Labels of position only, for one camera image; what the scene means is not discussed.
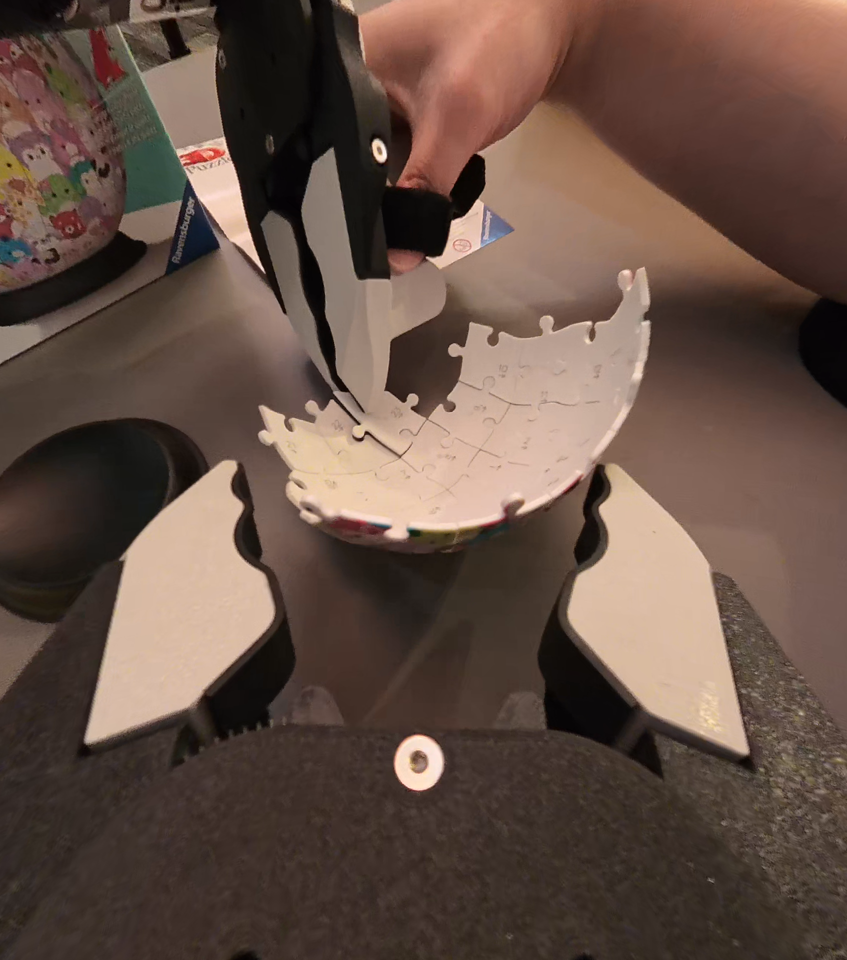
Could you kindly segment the person's right hand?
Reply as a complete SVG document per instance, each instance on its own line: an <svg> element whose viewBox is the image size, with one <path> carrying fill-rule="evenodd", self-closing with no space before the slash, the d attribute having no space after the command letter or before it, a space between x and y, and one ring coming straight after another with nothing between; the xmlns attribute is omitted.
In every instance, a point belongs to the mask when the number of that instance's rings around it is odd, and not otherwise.
<svg viewBox="0 0 847 960"><path fill-rule="evenodd" d="M366 66L409 134L396 185L449 197L472 155L541 102L574 111L598 1L395 1L359 18Z"/></svg>

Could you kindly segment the person's right forearm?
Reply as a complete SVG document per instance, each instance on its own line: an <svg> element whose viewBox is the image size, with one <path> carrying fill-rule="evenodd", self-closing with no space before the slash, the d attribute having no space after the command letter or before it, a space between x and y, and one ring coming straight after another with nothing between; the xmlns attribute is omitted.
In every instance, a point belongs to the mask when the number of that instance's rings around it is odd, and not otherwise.
<svg viewBox="0 0 847 960"><path fill-rule="evenodd" d="M572 2L561 99L744 252L847 305L847 2Z"/></svg>

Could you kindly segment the assembled white puzzle section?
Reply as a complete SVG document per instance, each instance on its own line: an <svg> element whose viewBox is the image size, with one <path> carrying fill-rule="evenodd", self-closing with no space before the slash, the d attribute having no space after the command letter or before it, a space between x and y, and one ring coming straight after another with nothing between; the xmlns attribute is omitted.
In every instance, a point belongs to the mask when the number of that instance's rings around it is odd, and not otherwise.
<svg viewBox="0 0 847 960"><path fill-rule="evenodd" d="M587 478L620 432L645 376L647 271L622 270L603 321L531 337L469 325L448 354L459 377L430 415L385 394L359 420L343 393L306 417L260 406L259 439L289 469L302 521L339 541L406 554L451 552L550 507Z"/></svg>

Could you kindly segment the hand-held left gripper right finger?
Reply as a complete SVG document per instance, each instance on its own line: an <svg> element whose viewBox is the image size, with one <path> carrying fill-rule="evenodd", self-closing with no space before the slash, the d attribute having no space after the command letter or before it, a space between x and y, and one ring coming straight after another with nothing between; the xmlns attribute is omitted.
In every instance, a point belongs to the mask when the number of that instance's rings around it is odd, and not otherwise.
<svg viewBox="0 0 847 960"><path fill-rule="evenodd" d="M713 570L618 465L595 468L540 639L546 724L632 759L661 735L719 759L751 749Z"/></svg>

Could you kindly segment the white instruction leaflet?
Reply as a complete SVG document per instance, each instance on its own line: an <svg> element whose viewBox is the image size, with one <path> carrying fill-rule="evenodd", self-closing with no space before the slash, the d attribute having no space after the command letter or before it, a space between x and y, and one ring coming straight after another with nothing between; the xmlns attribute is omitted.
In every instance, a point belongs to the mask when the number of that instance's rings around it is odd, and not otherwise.
<svg viewBox="0 0 847 960"><path fill-rule="evenodd" d="M257 272L265 276L250 234L226 139L218 137L178 148L177 157L216 227ZM512 233L513 227L478 199L464 217L451 224L441 256L429 260L444 269Z"/></svg>

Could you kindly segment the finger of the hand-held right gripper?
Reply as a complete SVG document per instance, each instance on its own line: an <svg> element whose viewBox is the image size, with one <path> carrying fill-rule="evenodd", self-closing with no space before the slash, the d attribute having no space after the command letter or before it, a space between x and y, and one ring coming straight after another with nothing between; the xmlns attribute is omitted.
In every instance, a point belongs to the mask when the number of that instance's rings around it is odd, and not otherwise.
<svg viewBox="0 0 847 960"><path fill-rule="evenodd" d="M318 346L332 385L366 416L381 414L389 369L392 285L358 277L335 150L313 163L301 220L323 290Z"/></svg>
<svg viewBox="0 0 847 960"><path fill-rule="evenodd" d="M303 222L270 210L263 239L273 283L297 339L324 379L340 378L330 322L332 287L325 278Z"/></svg>

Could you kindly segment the black round ball stand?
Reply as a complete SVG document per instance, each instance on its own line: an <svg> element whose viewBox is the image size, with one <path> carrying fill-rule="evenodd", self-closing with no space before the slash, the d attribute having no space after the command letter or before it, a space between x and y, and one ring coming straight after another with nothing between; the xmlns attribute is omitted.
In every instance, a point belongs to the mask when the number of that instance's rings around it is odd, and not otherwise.
<svg viewBox="0 0 847 960"><path fill-rule="evenodd" d="M152 418L84 423L32 446L0 475L0 606L58 622L208 470L192 438Z"/></svg>

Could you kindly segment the colourful puzzle box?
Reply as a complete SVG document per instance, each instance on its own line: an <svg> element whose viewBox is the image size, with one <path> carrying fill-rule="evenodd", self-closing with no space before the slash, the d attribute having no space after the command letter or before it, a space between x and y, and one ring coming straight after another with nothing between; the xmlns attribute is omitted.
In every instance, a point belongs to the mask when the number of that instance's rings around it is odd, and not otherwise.
<svg viewBox="0 0 847 960"><path fill-rule="evenodd" d="M0 366L218 248L118 26L0 38Z"/></svg>

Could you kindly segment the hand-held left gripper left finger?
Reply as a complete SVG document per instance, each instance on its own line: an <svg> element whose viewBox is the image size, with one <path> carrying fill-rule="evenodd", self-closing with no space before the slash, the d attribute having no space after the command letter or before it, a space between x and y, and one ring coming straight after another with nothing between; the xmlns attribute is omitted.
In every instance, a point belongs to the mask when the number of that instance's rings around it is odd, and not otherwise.
<svg viewBox="0 0 847 960"><path fill-rule="evenodd" d="M211 745L266 727L295 665L244 468L220 462L121 559L83 745L169 728Z"/></svg>

